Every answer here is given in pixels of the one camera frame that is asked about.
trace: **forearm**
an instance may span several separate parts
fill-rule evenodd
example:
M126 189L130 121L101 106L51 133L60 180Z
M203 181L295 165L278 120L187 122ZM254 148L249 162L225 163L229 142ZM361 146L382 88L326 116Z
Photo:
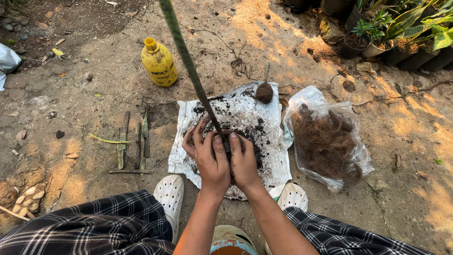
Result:
M223 196L219 198L216 194L210 194L203 189L198 193L195 207L176 245L174 255L209 255L222 198Z
M263 185L251 189L246 195L273 255L319 254L294 227Z

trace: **checkered shorts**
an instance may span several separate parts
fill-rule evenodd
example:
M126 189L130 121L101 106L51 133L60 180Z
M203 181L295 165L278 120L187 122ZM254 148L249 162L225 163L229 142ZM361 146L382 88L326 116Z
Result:
M431 255L427 251L296 207L288 218L323 255ZM0 239L0 255L169 255L172 230L146 190L61 209Z

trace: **yellow plastic bottle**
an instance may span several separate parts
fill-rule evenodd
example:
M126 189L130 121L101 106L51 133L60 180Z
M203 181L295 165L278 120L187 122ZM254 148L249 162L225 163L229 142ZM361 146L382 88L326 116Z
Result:
M142 63L158 86L170 87L178 78L173 57L167 47L148 37L141 53Z

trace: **person's left hand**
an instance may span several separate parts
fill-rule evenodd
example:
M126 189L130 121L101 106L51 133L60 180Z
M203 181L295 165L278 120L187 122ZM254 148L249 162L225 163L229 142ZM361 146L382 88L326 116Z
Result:
M216 131L207 133L203 140L202 133L210 121L207 116L197 126L191 127L184 136L183 148L197 163L202 180L201 191L221 200L231 184L230 163L222 138Z

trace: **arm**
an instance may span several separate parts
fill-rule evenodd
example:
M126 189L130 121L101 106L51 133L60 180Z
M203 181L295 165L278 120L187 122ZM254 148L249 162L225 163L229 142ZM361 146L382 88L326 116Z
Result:
M291 223L263 186L256 170L252 142L233 132L229 140L231 170L236 186L247 196L272 254L318 255L318 251Z
M209 117L204 118L184 136L183 148L197 163L202 188L174 255L209 255L217 212L231 184L230 163L222 139L215 131L209 132L203 139L202 133L210 120Z

